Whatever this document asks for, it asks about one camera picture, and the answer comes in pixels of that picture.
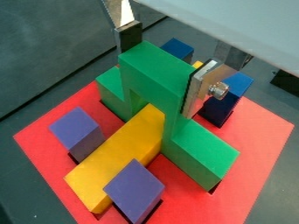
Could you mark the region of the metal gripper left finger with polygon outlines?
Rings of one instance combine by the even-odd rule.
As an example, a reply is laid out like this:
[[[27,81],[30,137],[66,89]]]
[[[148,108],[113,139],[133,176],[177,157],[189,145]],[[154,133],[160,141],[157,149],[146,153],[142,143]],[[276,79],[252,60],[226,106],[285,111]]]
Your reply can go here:
[[[142,23],[134,19],[128,0],[101,0],[111,22],[115,48],[119,53],[128,51],[142,41]]]

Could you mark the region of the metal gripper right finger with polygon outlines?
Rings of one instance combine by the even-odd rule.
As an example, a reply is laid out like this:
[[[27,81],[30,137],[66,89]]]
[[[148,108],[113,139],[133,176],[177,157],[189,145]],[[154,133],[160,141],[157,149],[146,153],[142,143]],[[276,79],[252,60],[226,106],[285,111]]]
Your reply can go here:
[[[221,100],[229,91],[229,85],[221,81],[232,76],[250,61],[252,56],[234,46],[218,42],[213,57],[194,69],[189,76],[181,105],[181,115],[190,119],[202,103],[213,97]]]

